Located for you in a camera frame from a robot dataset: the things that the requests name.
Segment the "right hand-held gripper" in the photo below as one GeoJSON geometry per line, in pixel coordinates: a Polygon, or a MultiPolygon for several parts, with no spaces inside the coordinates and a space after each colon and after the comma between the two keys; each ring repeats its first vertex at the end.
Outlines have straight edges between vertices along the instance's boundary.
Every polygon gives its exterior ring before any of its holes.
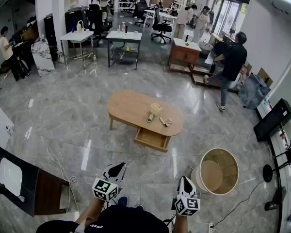
{"type": "MultiPolygon", "coordinates": [[[[178,194],[196,195],[196,186],[186,176],[182,176],[178,183],[178,194]]],[[[172,210],[180,216],[192,216],[200,210],[200,199],[192,196],[177,195],[172,202],[172,210]]]]}

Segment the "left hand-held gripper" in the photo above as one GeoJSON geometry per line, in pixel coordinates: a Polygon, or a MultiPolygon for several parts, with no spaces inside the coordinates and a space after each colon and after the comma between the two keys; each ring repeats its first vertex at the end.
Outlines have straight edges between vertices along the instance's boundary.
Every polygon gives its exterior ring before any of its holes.
{"type": "Polygon", "coordinates": [[[109,202],[121,191],[120,183],[126,171],[126,163],[110,164],[106,166],[101,178],[96,178],[92,186],[94,196],[109,202]]]}

